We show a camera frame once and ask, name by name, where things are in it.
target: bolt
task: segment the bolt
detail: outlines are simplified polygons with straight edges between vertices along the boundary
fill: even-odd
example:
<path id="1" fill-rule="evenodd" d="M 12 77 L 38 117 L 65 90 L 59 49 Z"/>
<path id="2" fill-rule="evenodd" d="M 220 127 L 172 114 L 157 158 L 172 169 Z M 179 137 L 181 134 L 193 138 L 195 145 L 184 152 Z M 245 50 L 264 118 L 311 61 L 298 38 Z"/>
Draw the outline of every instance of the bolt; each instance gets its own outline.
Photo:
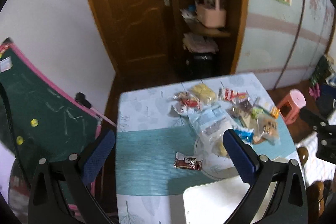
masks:
<path id="1" fill-rule="evenodd" d="M 78 158 L 78 155 L 77 154 L 71 154 L 69 156 L 69 160 L 76 160 Z"/>
<path id="2" fill-rule="evenodd" d="M 292 165 L 294 165 L 294 166 L 297 166 L 299 163 L 297 162 L 297 160 L 295 160 L 295 159 L 291 159 L 291 163 L 292 163 Z"/>
<path id="3" fill-rule="evenodd" d="M 268 161 L 268 158 L 267 158 L 266 155 L 260 155 L 259 158 L 260 158 L 260 160 L 263 161 L 263 162 Z"/>
<path id="4" fill-rule="evenodd" d="M 42 164 L 45 164 L 47 160 L 45 158 L 42 158 L 39 160 L 39 164 L 42 165 Z"/>

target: chalkboard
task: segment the chalkboard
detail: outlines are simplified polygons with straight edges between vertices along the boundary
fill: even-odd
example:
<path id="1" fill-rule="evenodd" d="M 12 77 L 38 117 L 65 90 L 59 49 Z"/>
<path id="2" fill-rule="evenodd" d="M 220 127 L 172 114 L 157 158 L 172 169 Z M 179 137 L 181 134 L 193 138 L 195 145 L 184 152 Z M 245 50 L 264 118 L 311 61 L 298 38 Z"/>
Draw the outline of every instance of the chalkboard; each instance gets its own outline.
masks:
<path id="1" fill-rule="evenodd" d="M 95 140 L 100 121 L 49 82 L 10 39 L 0 46 L 0 82 L 9 99 L 15 139 L 19 137 L 19 155 L 30 183 L 40 158 L 65 160 Z M 0 120 L 4 119 L 1 101 Z M 13 150 L 6 127 L 6 122 L 0 124 L 0 140 Z"/>

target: wooden floor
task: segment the wooden floor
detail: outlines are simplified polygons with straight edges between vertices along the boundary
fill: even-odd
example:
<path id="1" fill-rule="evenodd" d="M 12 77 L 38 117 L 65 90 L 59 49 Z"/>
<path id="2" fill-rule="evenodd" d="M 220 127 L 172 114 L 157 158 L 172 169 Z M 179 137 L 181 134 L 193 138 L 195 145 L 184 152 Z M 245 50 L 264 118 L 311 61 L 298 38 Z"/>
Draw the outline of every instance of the wooden floor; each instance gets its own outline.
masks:
<path id="1" fill-rule="evenodd" d="M 180 79 L 174 73 L 165 75 L 164 77 L 162 75 L 149 75 L 148 79 L 132 79 L 131 81 L 126 81 L 125 79 L 121 79 L 120 77 L 116 76 L 107 103 L 105 115 L 109 117 L 112 121 L 117 122 L 118 101 L 120 94 L 123 92 L 149 88 L 158 85 L 172 84 L 181 81 L 182 79 Z M 308 93 L 308 81 L 303 81 L 298 85 L 288 86 L 286 88 L 269 90 L 268 93 L 270 94 L 275 104 L 277 104 L 293 88 L 298 89 L 303 93 L 306 99 L 307 108 L 315 113 L 318 113 L 314 99 Z M 288 129 L 295 143 L 307 137 L 312 132 L 308 125 L 300 118 L 298 118 L 293 124 L 289 125 Z M 115 189 L 115 150 L 113 150 L 107 158 L 102 174 L 100 175 L 100 177 L 98 177 L 96 181 L 97 201 L 100 203 L 106 213 L 116 212 L 117 203 Z"/>

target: shelf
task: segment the shelf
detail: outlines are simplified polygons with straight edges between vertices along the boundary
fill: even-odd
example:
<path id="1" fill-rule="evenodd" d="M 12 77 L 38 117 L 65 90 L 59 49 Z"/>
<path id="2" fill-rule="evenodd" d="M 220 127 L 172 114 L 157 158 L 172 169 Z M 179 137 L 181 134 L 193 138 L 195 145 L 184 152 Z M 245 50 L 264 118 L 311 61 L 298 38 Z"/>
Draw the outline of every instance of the shelf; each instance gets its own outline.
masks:
<path id="1" fill-rule="evenodd" d="M 220 31 L 216 28 L 207 28 L 197 21 L 186 21 L 192 33 L 202 35 L 204 37 L 230 37 L 228 31 Z"/>

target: yellow magnet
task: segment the yellow magnet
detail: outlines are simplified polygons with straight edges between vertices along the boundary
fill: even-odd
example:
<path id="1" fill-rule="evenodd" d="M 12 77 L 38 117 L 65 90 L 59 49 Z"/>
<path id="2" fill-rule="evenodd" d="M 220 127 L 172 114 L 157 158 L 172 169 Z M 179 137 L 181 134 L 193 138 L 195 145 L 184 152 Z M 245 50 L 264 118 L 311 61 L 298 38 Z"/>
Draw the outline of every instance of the yellow magnet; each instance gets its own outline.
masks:
<path id="1" fill-rule="evenodd" d="M 32 120 L 30 121 L 30 125 L 31 125 L 32 127 L 37 127 L 38 124 L 39 124 L 39 121 L 36 120 L 36 119 L 32 119 Z"/>
<path id="2" fill-rule="evenodd" d="M 16 138 L 16 143 L 17 143 L 18 145 L 22 145 L 24 141 L 25 141 L 25 140 L 24 140 L 21 136 L 18 136 L 18 137 Z"/>

